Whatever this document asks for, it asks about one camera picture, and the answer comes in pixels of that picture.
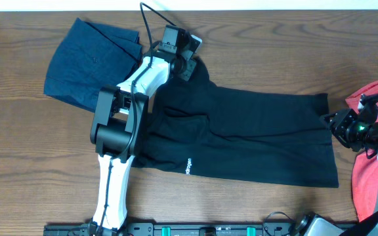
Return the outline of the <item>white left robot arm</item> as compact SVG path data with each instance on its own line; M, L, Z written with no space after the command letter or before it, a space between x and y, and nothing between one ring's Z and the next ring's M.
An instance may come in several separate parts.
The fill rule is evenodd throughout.
M144 140L149 99L170 78L189 80L195 66L189 50L180 54L155 50L128 79L100 89L90 133L100 183L89 235L123 233L129 174Z

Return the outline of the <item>black polo shirt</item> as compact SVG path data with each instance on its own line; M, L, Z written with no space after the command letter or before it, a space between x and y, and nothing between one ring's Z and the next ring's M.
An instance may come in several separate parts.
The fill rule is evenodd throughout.
M198 60L156 92L137 168L306 187L338 187L327 94L218 87Z

